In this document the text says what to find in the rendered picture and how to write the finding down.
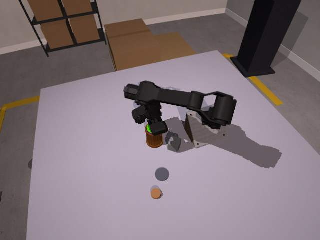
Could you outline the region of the orange-brown disc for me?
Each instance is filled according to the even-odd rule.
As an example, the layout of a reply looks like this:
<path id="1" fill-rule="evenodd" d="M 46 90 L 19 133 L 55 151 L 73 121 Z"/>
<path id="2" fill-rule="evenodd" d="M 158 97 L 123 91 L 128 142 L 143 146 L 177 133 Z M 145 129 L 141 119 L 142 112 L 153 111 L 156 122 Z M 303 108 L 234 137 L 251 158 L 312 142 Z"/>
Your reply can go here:
<path id="1" fill-rule="evenodd" d="M 161 191 L 158 188 L 154 188 L 151 191 L 151 197 L 155 200 L 159 199 L 161 197 Z"/>

